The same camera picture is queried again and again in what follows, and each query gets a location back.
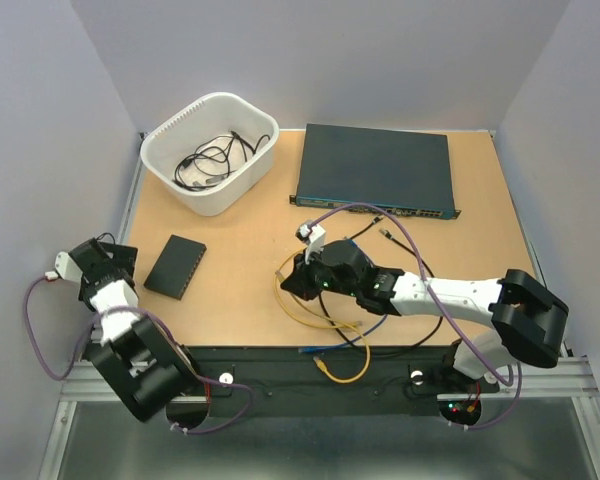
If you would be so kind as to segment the small black network switch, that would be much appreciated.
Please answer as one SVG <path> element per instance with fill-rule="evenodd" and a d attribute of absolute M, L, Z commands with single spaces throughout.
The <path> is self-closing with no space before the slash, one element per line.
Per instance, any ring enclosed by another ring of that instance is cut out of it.
<path fill-rule="evenodd" d="M 143 286 L 152 292 L 181 300 L 206 250 L 204 243 L 171 235 Z"/>

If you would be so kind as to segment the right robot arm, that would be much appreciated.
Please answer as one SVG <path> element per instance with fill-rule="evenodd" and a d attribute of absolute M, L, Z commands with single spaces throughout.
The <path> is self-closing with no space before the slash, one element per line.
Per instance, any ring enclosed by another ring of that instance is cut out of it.
<path fill-rule="evenodd" d="M 522 270 L 488 280 L 419 276 L 374 264 L 348 240 L 296 254 L 281 288 L 303 301 L 322 292 L 350 296 L 380 316 L 432 315 L 451 325 L 465 320 L 485 326 L 475 339 L 460 332 L 459 345 L 441 364 L 441 381 L 452 390 L 516 362 L 555 367 L 569 313 L 562 300 Z"/>

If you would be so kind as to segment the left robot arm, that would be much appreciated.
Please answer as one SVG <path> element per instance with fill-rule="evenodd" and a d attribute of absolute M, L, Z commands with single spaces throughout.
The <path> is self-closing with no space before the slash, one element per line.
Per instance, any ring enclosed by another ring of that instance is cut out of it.
<path fill-rule="evenodd" d="M 139 307 L 133 279 L 137 249 L 91 238 L 68 257 L 79 270 L 80 300 L 101 329 L 89 359 L 130 413 L 145 422 L 174 398 L 195 392 L 202 369 Z"/>

